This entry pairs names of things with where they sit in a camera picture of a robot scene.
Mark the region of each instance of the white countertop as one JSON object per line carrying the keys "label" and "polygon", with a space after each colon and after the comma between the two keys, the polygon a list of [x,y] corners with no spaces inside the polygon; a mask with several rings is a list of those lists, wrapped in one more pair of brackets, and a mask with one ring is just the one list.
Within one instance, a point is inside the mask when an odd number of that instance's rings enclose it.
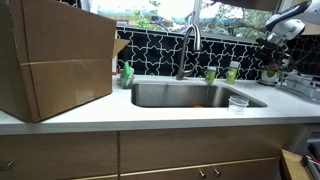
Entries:
{"label": "white countertop", "polygon": [[[137,82],[205,84],[203,79],[135,76]],[[131,90],[121,89],[119,77],[113,77],[112,94],[36,124],[26,124],[0,111],[0,135],[167,129],[189,127],[244,126],[268,124],[320,123],[320,105],[255,81],[237,80],[228,85],[216,79],[214,85],[230,86],[268,105],[247,108],[236,115],[227,108],[141,108],[131,103]]]}

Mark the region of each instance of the faucet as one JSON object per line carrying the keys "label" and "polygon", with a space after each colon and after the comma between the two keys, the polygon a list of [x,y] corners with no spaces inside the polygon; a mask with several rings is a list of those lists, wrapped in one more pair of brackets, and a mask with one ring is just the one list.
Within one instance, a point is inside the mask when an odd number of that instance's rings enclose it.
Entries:
{"label": "faucet", "polygon": [[190,33],[194,31],[194,44],[193,44],[193,51],[200,51],[201,49],[201,35],[200,31],[197,25],[192,24],[188,27],[186,34],[184,35],[183,44],[182,44],[182,50],[181,50],[181,58],[180,58],[180,65],[179,65],[179,71],[177,74],[177,80],[182,80],[183,77],[190,75],[197,67],[198,62],[196,65],[189,71],[184,70],[184,58],[185,58],[185,51],[187,46],[187,41],[189,38]]}

